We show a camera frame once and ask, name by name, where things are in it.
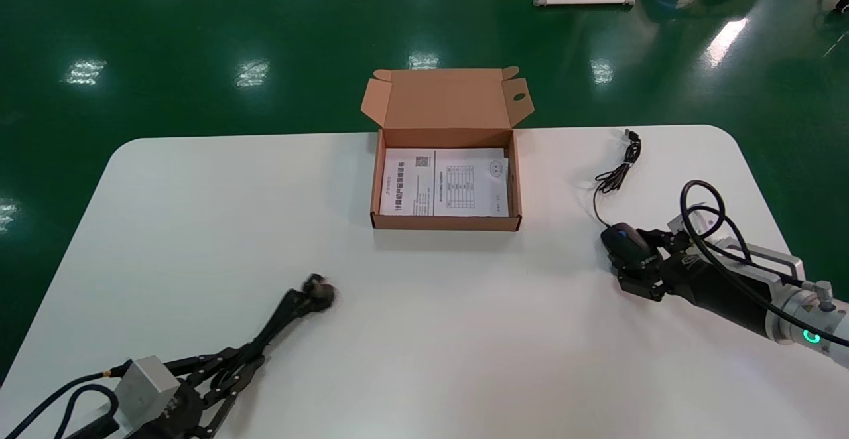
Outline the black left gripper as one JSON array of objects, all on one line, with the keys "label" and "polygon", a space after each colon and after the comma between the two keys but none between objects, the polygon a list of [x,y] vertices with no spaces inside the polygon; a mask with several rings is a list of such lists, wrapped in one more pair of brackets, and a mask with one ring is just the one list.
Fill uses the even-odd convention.
[{"label": "black left gripper", "polygon": [[164,411],[133,433],[133,438],[214,438],[266,357],[252,346],[167,361],[176,377],[193,375],[193,387],[210,381],[200,394],[182,379]]}]

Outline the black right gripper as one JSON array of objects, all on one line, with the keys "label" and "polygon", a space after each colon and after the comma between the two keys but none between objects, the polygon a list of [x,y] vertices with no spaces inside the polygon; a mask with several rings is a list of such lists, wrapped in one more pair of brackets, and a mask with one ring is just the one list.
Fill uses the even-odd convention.
[{"label": "black right gripper", "polygon": [[[682,254],[692,246],[692,239],[685,231],[654,229],[647,231],[647,243],[654,249],[664,249],[667,254]],[[660,263],[640,267],[618,265],[620,289],[643,299],[662,301],[669,287],[671,294],[691,305],[752,333],[767,333],[768,309],[736,288],[713,264],[698,255],[673,255],[663,261],[663,280],[660,266]]]}]

